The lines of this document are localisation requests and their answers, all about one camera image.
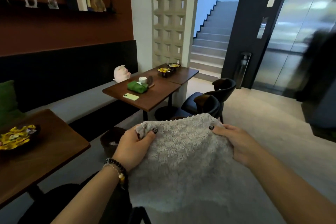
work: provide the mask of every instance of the hand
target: hand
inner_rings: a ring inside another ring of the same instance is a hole
[[[245,130],[232,126],[223,124],[223,127],[210,126],[217,135],[225,136],[232,143],[233,149],[233,159],[249,167],[251,159],[255,154],[262,149],[262,147],[251,137]]]
[[[155,128],[142,140],[139,140],[137,132],[135,131],[137,126],[138,125],[132,127],[124,133],[112,157],[122,164],[128,172],[140,164],[157,133],[157,129]]]

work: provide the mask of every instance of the chair back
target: chair back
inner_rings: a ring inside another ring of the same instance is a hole
[[[216,97],[208,94],[203,94],[194,99],[197,106],[197,113],[208,113],[211,116],[218,118],[218,111],[221,108],[220,102]]]
[[[220,103],[224,103],[233,93],[236,87],[236,82],[232,79],[222,78],[214,81],[212,85],[215,88],[215,91],[209,91],[205,94],[213,95]]]

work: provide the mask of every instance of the decorative breeze block wall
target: decorative breeze block wall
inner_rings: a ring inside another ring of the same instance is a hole
[[[153,67],[182,60],[187,0],[153,0]]]

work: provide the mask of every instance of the bracelet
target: bracelet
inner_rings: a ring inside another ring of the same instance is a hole
[[[118,161],[116,161],[112,158],[107,158],[105,163],[104,163],[104,167],[105,166],[111,166],[118,173],[118,177],[120,179],[120,181],[119,181],[120,185],[125,184],[125,179],[127,178],[128,174],[127,174],[126,169],[123,167],[123,165],[121,165]]]

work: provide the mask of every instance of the staircase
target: staircase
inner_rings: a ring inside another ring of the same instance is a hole
[[[194,38],[190,67],[199,70],[196,78],[214,82],[221,77],[237,6],[217,1]]]

